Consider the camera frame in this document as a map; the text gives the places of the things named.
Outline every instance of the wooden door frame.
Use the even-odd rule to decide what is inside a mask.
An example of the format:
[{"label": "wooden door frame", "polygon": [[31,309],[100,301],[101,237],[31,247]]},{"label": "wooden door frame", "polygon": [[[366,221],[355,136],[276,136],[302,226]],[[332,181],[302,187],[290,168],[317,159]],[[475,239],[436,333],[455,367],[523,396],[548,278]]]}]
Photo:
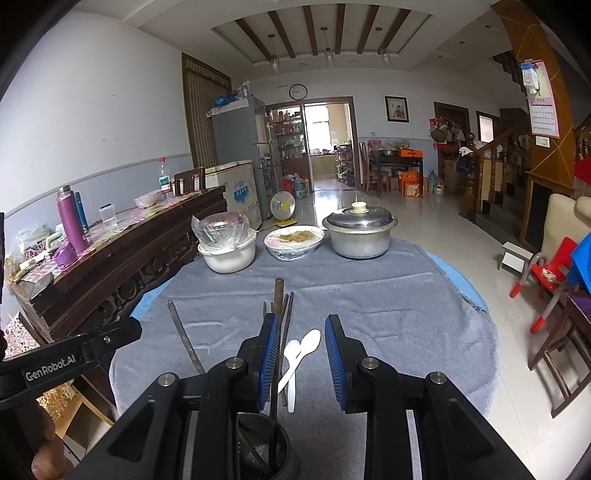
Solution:
[{"label": "wooden door frame", "polygon": [[[353,103],[353,97],[323,97],[323,98],[305,98],[303,100],[294,100],[291,102],[281,102],[281,103],[273,103],[271,105],[265,105],[267,110],[278,109],[278,108],[289,108],[294,106],[300,106],[302,108],[302,117],[305,116],[304,113],[304,106],[309,105],[311,103],[326,103],[327,105],[335,105],[338,103],[347,103],[349,105],[349,118],[351,120],[351,139],[352,147],[353,147],[353,171],[355,173],[355,190],[361,189],[361,174],[359,173],[359,140],[357,136],[357,121],[355,119],[355,105]],[[308,155],[308,162],[310,167],[310,174],[312,174],[312,160],[309,152],[309,148],[307,149]]]},{"label": "wooden door frame", "polygon": [[[439,118],[441,115],[439,114],[438,110],[440,108],[445,108],[448,110],[455,110],[456,112],[461,112],[464,114],[465,118],[466,118],[466,132],[464,132],[464,135],[466,136],[466,139],[468,138],[468,135],[470,134],[470,111],[468,110],[468,108],[464,107],[464,106],[459,106],[459,105],[451,105],[449,103],[441,103],[441,102],[433,102],[433,109],[435,111],[435,117]],[[441,152],[439,151],[439,149],[437,149],[437,174],[441,175]]]},{"label": "wooden door frame", "polygon": [[[491,115],[489,113],[481,112],[480,110],[477,110],[476,111],[476,126],[478,127],[478,135],[476,136],[476,140],[480,140],[480,117],[481,116],[483,116],[485,118],[490,118],[492,120],[492,130],[493,130],[494,137],[498,137],[499,135],[504,133],[501,131],[502,127],[501,127],[501,117],[500,116]],[[495,132],[495,121],[499,127],[498,132]]]}]

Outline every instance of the plastic bag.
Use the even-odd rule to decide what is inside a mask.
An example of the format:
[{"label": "plastic bag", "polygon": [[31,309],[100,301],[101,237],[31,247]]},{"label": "plastic bag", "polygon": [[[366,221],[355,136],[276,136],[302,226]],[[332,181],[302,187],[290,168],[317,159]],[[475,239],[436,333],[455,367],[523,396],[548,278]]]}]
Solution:
[{"label": "plastic bag", "polygon": [[45,223],[30,229],[23,229],[15,235],[4,259],[6,285],[13,282],[16,274],[20,271],[20,264],[45,250],[45,239],[49,235],[51,235],[51,229]]},{"label": "plastic bag", "polygon": [[209,251],[235,250],[248,240],[250,223],[248,217],[237,212],[214,213],[203,220],[191,218],[191,229],[202,245]]}]

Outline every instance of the small white stool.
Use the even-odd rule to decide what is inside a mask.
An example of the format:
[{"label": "small white stool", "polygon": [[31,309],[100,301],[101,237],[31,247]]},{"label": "small white stool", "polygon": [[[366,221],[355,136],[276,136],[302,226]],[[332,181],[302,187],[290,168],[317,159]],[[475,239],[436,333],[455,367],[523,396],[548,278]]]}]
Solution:
[{"label": "small white stool", "polygon": [[499,264],[499,270],[505,265],[512,270],[522,273],[524,267],[531,260],[531,257],[534,256],[533,253],[528,252],[526,249],[512,244],[511,242],[505,242],[503,244],[503,250],[503,260],[501,260],[501,263]]}]

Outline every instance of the purple thermos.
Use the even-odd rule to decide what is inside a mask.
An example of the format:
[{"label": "purple thermos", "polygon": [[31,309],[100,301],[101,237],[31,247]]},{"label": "purple thermos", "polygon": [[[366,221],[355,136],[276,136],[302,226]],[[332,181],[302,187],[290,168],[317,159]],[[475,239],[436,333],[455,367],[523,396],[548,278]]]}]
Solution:
[{"label": "purple thermos", "polygon": [[88,248],[88,242],[84,235],[84,229],[76,208],[74,193],[69,185],[64,185],[57,191],[57,208],[60,211],[61,222],[68,240],[73,245],[77,254],[81,254]]}]

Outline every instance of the metal screw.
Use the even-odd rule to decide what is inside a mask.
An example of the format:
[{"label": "metal screw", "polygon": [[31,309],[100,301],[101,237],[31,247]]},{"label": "metal screw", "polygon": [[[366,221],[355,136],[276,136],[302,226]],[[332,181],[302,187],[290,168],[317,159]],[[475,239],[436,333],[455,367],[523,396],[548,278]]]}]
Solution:
[{"label": "metal screw", "polygon": [[377,368],[379,365],[379,360],[372,356],[367,356],[363,360],[361,360],[361,366],[363,368],[367,368],[368,370],[373,370]]},{"label": "metal screw", "polygon": [[226,367],[231,368],[232,370],[240,368],[242,365],[244,365],[244,360],[239,356],[233,356],[226,360]]},{"label": "metal screw", "polygon": [[443,385],[447,382],[447,377],[442,372],[432,372],[429,374],[429,379],[437,385]]},{"label": "metal screw", "polygon": [[174,374],[162,374],[158,377],[158,383],[163,387],[169,387],[176,381]]}]

